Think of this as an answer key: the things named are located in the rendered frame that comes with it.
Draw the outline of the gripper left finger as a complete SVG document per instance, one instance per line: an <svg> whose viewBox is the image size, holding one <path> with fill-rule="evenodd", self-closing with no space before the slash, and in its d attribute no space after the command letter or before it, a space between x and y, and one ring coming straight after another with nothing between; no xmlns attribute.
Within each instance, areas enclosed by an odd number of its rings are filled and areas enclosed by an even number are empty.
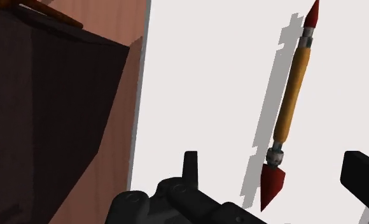
<svg viewBox="0 0 369 224"><path fill-rule="evenodd" d="M155 194L118 194L104 224L266 224L233 202L220 204L198 189L198 156L184 153L182 176L159 182Z"/></svg>

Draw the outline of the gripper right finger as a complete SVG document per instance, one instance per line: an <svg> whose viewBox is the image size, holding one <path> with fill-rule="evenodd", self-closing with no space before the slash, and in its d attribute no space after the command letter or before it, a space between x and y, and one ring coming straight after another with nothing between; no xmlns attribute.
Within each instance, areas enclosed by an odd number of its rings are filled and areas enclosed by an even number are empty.
<svg viewBox="0 0 369 224"><path fill-rule="evenodd" d="M369 156L360 151L346 151L340 182L369 208Z"/></svg>

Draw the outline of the yellow tool with red tips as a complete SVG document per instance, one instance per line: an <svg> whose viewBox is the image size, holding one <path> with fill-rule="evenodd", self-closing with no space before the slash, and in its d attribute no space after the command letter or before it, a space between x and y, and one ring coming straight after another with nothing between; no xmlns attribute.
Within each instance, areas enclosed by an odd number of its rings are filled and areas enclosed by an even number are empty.
<svg viewBox="0 0 369 224"><path fill-rule="evenodd" d="M319 0L315 0L303 23L303 32L294 52L285 93L273 133L273 144L267 150L260 178L260 210L263 211L282 190L286 173L279 168L284 158L282 146L289 130L302 81L309 64L313 33L319 16Z"/></svg>

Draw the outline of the dark robot stand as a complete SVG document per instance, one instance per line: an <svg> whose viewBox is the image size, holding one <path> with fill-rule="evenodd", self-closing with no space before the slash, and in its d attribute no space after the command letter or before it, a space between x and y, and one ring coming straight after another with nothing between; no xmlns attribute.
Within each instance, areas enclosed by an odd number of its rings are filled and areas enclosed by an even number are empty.
<svg viewBox="0 0 369 224"><path fill-rule="evenodd" d="M98 152L129 48L0 10L0 224L49 224Z"/></svg>

